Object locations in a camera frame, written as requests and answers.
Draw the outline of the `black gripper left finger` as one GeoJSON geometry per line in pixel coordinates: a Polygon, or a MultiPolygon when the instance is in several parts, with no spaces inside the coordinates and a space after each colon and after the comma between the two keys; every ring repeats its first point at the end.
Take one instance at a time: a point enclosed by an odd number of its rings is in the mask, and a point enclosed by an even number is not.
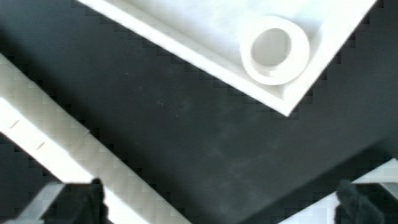
{"type": "Polygon", "coordinates": [[[106,224],[108,207],[97,178],[88,183],[49,182],[10,224],[106,224]]]}

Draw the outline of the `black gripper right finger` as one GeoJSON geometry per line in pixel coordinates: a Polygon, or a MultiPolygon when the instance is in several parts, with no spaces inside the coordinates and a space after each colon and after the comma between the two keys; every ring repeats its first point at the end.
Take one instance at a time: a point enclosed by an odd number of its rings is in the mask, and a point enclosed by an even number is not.
{"type": "Polygon", "coordinates": [[[398,224],[398,183],[351,183],[335,190],[333,224],[398,224]]]}

